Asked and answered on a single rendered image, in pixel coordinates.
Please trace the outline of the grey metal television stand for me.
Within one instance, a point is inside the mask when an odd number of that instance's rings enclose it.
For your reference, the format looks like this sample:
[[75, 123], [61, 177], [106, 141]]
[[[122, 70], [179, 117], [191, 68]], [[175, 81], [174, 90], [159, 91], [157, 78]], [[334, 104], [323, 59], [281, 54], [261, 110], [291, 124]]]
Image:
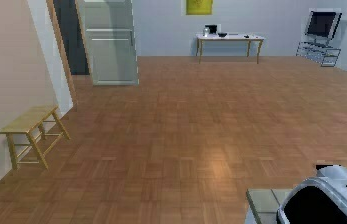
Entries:
[[297, 56], [312, 60], [321, 67], [334, 67], [340, 53], [340, 48], [309, 41], [301, 41], [296, 51]]

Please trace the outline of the black television set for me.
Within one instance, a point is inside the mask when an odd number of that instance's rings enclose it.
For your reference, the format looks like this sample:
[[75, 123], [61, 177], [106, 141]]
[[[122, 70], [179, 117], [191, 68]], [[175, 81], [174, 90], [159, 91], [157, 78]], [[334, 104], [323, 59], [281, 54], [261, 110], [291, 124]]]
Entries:
[[341, 17], [342, 13], [336, 11], [311, 11], [305, 34], [332, 40], [335, 37]]

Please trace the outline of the white table with wooden legs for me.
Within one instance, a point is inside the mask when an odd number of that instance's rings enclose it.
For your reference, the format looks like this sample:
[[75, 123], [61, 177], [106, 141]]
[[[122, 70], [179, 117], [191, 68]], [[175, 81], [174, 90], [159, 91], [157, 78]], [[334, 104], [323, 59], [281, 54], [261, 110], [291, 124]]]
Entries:
[[256, 63], [259, 63], [259, 56], [261, 48], [265, 38], [255, 34], [227, 34], [226, 37], [219, 37], [218, 34], [209, 34], [208, 37], [204, 37], [203, 34], [196, 35], [196, 56], [199, 57], [198, 62], [202, 61], [204, 43], [206, 41], [246, 41], [247, 52], [246, 56], [250, 56], [250, 46], [252, 42], [257, 42]]

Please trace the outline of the grey green low table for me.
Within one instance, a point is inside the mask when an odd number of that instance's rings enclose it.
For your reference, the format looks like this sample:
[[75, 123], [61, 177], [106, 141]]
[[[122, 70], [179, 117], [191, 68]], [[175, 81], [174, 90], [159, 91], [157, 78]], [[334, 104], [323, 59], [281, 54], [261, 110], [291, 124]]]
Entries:
[[276, 216], [291, 189], [248, 189], [244, 224], [281, 224]]

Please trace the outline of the light wooden bench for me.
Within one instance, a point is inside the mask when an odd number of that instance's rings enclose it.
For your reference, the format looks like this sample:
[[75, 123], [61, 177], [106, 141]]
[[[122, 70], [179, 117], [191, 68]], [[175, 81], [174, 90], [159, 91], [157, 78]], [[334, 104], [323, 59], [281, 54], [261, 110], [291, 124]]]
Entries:
[[[41, 164], [47, 169], [46, 155], [62, 137], [71, 139], [57, 114], [58, 109], [57, 105], [34, 106], [0, 129], [0, 135], [5, 135], [7, 139], [13, 170], [17, 170], [20, 164]], [[47, 132], [45, 123], [55, 123], [60, 132]], [[42, 151], [38, 139], [45, 140], [47, 137], [54, 137], [54, 140]]]

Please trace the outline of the yellow framed picture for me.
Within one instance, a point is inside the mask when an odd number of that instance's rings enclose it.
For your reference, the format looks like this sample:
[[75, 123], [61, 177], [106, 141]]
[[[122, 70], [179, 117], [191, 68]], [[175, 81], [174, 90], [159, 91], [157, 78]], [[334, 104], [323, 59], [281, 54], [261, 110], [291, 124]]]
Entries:
[[187, 15], [211, 15], [213, 0], [186, 0]]

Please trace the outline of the grey bin with black opening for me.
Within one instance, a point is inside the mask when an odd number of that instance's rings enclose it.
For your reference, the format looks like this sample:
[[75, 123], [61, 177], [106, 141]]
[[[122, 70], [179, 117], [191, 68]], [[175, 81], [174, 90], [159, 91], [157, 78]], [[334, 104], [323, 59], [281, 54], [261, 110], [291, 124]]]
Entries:
[[297, 185], [276, 212], [277, 224], [347, 224], [347, 167], [316, 166], [316, 175]]

